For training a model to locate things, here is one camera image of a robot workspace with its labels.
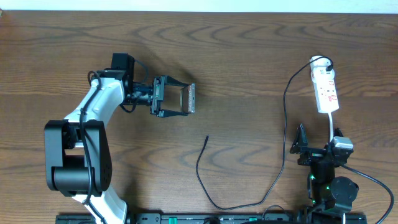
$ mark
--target wooden table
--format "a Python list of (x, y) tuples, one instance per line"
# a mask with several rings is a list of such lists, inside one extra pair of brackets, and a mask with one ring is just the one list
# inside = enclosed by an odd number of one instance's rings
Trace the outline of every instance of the wooden table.
[[(232, 14), (171, 12), (4, 12), (0, 19), (0, 223), (54, 223), (55, 215), (86, 212), (45, 182), (44, 125), (63, 119), (89, 89), (86, 74), (128, 52), (150, 79), (171, 75), (197, 84), (197, 110), (156, 118), (149, 108), (117, 109), (107, 127), (112, 184), (134, 211), (218, 212), (257, 202), (282, 159), (282, 94), (290, 76), (316, 54), (335, 63), (340, 109), (335, 126), (351, 138), (348, 165), (398, 195), (398, 16), (360, 14)], [(303, 123), (310, 144), (328, 139), (306, 68), (287, 96), (287, 149)], [(136, 68), (136, 80), (143, 70)], [(173, 107), (178, 96), (170, 97)], [(309, 205), (309, 168), (287, 154), (285, 171), (266, 202), (234, 212)], [(374, 223), (389, 204), (377, 184), (342, 168), (359, 187), (354, 212)], [(397, 223), (397, 209), (385, 223)]]

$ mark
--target robotic arm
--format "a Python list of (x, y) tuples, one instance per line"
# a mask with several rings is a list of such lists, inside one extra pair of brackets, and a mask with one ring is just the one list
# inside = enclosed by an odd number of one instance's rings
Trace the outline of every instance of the robotic arm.
[[(112, 162), (105, 127), (115, 109), (120, 106), (131, 113), (137, 105), (146, 105), (150, 106), (151, 114), (161, 118), (195, 112), (194, 83), (185, 84), (167, 75), (155, 77), (151, 85), (136, 83), (133, 81), (134, 62), (128, 54), (113, 54), (111, 68), (89, 73), (91, 88), (79, 106), (63, 120), (52, 120), (45, 126), (48, 187), (84, 203), (97, 224), (125, 224), (129, 220), (127, 203), (110, 185)], [(95, 74), (95, 79), (90, 77), (91, 73)], [(166, 85), (182, 87), (181, 111), (160, 108)], [(132, 110), (125, 109), (126, 105), (132, 105)], [(83, 138), (88, 153), (68, 155), (68, 150), (84, 147)], [(90, 157), (91, 177), (86, 157)]]

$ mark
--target white backdrop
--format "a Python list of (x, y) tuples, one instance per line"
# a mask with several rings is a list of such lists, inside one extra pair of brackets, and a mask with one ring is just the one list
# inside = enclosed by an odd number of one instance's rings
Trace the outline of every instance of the white backdrop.
[(398, 13), (398, 0), (0, 0), (3, 10)]

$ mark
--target wood grain surface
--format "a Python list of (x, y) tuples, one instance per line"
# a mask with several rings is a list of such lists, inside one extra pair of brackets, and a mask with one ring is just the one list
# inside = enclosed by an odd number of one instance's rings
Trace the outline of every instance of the wood grain surface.
[[(200, 174), (220, 206), (259, 201), (282, 159), (282, 94), (290, 76), (316, 54), (335, 63), (340, 109), (335, 126), (354, 142), (348, 165), (398, 195), (398, 16), (361, 14), (229, 14), (166, 12), (11, 11), (0, 18), (0, 223), (54, 223), (59, 213), (85, 213), (45, 182), (44, 125), (62, 119), (89, 89), (86, 74), (128, 52), (150, 79), (171, 75), (197, 84), (196, 113), (167, 119), (138, 107), (117, 109), (107, 127), (112, 184), (135, 211), (215, 213), (195, 163), (210, 135)], [(287, 95), (287, 149), (303, 123), (310, 144), (328, 139), (305, 69)], [(136, 68), (137, 80), (143, 70)], [(170, 96), (173, 107), (178, 96)], [(309, 205), (309, 168), (287, 154), (286, 168), (266, 202)], [(374, 223), (387, 192), (347, 170), (356, 182), (354, 212)], [(385, 223), (397, 223), (394, 208)]]

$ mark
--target power outlet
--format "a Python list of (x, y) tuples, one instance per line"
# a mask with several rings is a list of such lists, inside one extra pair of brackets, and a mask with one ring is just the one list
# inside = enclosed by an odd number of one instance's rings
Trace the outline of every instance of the power outlet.
[[(310, 61), (321, 56), (314, 56)], [(315, 99), (319, 113), (331, 113), (336, 111), (338, 106), (337, 92), (335, 86), (335, 71), (327, 71), (326, 68), (331, 62), (327, 58), (321, 58), (312, 62), (311, 79), (315, 90)]]

